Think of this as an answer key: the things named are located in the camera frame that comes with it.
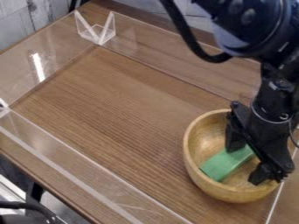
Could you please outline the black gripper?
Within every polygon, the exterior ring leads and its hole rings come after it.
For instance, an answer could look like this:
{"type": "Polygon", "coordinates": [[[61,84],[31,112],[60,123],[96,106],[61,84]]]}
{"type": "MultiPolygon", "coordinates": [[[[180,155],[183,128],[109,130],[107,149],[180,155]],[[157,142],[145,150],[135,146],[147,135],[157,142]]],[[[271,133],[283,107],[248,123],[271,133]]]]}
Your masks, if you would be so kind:
{"type": "Polygon", "coordinates": [[[259,159],[247,181],[255,186],[266,180],[280,183],[295,170],[287,147],[291,120],[271,121],[259,115],[254,106],[248,107],[239,101],[229,104],[227,119],[227,152],[232,153],[247,145],[259,159]]]}

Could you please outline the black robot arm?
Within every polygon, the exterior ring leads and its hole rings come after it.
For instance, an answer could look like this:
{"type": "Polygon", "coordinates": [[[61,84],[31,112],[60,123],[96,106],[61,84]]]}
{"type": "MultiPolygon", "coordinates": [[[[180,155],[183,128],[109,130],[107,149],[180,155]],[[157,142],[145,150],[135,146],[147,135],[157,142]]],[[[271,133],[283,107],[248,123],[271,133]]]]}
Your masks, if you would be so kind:
{"type": "Polygon", "coordinates": [[[192,0],[209,15],[227,54],[260,63],[248,105],[229,104],[227,151],[248,146],[259,164],[247,181],[282,181],[295,170],[287,141],[299,125],[299,0],[192,0]]]}

